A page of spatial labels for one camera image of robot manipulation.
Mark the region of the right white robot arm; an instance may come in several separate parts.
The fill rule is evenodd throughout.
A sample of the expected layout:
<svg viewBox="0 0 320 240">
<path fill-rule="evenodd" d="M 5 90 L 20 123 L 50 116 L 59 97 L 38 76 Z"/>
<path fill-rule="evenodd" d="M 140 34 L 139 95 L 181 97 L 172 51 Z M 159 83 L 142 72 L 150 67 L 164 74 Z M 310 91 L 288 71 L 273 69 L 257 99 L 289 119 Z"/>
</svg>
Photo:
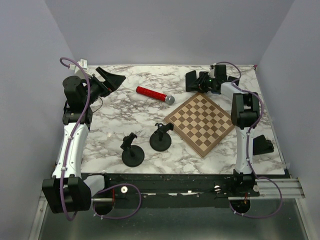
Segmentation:
<svg viewBox="0 0 320 240">
<path fill-rule="evenodd" d="M 185 75 L 185 90 L 199 93 L 212 92 L 231 100 L 231 123 L 237 137 L 236 164 L 230 183 L 230 191 L 241 196 L 252 190 L 257 178 L 253 170 L 254 131 L 260 121 L 264 105 L 255 92 L 239 87 L 239 77 L 227 75 L 226 62 L 210 66 L 209 72 L 195 70 Z"/>
</svg>

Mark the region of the black phone stand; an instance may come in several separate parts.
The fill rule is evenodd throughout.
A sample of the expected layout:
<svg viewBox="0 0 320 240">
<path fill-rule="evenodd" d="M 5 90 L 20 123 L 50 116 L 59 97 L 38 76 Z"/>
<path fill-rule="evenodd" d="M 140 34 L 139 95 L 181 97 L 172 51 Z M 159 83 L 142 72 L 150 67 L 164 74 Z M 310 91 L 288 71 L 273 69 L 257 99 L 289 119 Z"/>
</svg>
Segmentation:
<svg viewBox="0 0 320 240">
<path fill-rule="evenodd" d="M 172 144 L 172 139 L 168 134 L 168 131 L 174 130 L 174 125 L 169 122 L 164 125 L 163 123 L 156 123 L 157 130 L 151 135 L 149 144 L 151 148 L 157 152 L 166 151 Z"/>
<path fill-rule="evenodd" d="M 123 163 L 131 168 L 139 166 L 145 159 L 143 149 L 138 145 L 132 145 L 132 142 L 138 136 L 131 132 L 123 138 L 120 148 L 123 150 L 121 159 Z"/>
</svg>

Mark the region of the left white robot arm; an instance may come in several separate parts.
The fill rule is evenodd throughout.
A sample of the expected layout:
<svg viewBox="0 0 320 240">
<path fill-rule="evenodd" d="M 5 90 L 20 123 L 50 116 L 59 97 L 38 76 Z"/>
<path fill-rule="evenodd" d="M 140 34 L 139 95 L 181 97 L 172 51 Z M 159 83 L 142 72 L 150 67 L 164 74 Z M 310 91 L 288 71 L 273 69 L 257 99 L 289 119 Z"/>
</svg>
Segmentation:
<svg viewBox="0 0 320 240">
<path fill-rule="evenodd" d="M 104 198 L 111 191 L 111 185 L 102 175 L 83 179 L 81 164 L 93 118 L 90 105 L 115 92 L 126 77 L 101 67 L 95 71 L 88 80 L 72 75 L 62 82 L 66 97 L 62 117 L 63 140 L 51 178 L 42 182 L 42 191 L 54 214 L 87 211 L 95 194 Z"/>
</svg>

